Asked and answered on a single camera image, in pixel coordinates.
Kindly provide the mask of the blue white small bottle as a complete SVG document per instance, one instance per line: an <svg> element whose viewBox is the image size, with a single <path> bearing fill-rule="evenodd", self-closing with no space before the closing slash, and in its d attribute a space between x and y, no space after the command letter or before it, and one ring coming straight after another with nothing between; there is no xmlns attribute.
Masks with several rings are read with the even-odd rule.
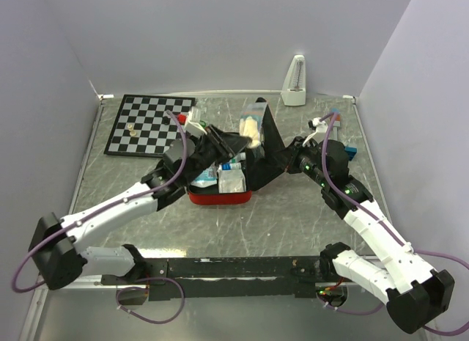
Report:
<svg viewBox="0 0 469 341"><path fill-rule="evenodd" d="M243 163L242 162L234 162L234 163L225 163L218 166L219 171L230 171L236 169L242 169Z"/></svg>

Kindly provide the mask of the clear green-label bottle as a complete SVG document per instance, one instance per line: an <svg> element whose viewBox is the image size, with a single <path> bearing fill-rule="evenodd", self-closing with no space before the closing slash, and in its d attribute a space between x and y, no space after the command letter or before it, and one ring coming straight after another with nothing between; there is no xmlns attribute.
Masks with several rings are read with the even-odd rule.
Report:
<svg viewBox="0 0 469 341"><path fill-rule="evenodd" d="M245 153L239 153L234 158L232 158L230 160L230 163L238 163L238 162L244 161L245 159L246 159L246 154Z"/></svg>

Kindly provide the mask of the blue white bandage packet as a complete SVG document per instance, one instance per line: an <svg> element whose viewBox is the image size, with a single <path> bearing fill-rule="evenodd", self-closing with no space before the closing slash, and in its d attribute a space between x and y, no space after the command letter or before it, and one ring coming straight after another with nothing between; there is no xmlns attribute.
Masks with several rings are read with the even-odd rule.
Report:
<svg viewBox="0 0 469 341"><path fill-rule="evenodd" d="M214 165L203 170L202 173L191 182L191 185L197 188L208 188L217 184L217 167Z"/></svg>

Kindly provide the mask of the white gauze packet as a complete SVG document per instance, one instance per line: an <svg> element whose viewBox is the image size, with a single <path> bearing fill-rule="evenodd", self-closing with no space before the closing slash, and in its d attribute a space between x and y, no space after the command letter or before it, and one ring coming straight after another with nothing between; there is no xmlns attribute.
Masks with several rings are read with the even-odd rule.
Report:
<svg viewBox="0 0 469 341"><path fill-rule="evenodd" d="M243 171L241 169L221 170L218 174L218 191L222 194L245 192Z"/></svg>

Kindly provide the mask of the red black medicine case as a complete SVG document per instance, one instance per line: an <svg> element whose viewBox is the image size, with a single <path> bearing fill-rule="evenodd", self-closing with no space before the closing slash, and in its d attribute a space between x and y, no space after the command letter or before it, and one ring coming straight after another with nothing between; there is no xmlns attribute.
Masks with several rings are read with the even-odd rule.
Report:
<svg viewBox="0 0 469 341"><path fill-rule="evenodd" d="M284 167L277 163L285 149L284 142L277 129L268 102L264 98L257 98L255 102L265 101L267 111L263 129L263 142L259 148L246 149L246 159L241 161L241 169L245 175L246 191L243 193L222 194L218 191L218 184L208 188L197 188L191 184L188 196L195 205L240 205L251 199L252 193L266 186L284 172Z"/></svg>

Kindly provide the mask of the beige bandage patch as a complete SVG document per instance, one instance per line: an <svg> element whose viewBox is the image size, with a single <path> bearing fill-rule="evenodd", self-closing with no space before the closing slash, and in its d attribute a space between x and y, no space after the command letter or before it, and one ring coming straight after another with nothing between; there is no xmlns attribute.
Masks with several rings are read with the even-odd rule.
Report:
<svg viewBox="0 0 469 341"><path fill-rule="evenodd" d="M239 134L251 140L249 149L256 149L262 145L266 111L267 103L261 101L246 105L241 112Z"/></svg>

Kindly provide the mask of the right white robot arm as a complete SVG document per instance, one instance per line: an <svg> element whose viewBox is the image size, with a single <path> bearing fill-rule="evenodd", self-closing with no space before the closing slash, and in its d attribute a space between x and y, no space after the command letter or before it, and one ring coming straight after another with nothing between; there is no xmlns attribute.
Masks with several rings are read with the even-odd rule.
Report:
<svg viewBox="0 0 469 341"><path fill-rule="evenodd" d="M286 151L286 171L302 172L317 183L325 204L380 261L375 265L349 246L335 243L321 253L322 277L328 281L343 277L360 285L385 305L393 322L408 334L444 313L454 278L446 270L437 271L396 231L365 185L350 175L344 145L297 136Z"/></svg>

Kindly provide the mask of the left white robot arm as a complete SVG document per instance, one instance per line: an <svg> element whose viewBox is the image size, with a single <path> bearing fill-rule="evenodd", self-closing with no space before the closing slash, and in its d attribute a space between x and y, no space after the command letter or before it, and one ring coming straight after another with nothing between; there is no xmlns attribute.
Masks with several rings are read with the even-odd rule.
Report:
<svg viewBox="0 0 469 341"><path fill-rule="evenodd" d="M39 219L29 253L43 283L61 289L80 276L110 274L129 284L144 277L144 261L131 246L101 249L94 244L130 221L164 209L182 197L188 185L213 164L224 164L250 144L247 136L208 125L201 136L183 134L172 142L157 166L115 197L79 213Z"/></svg>

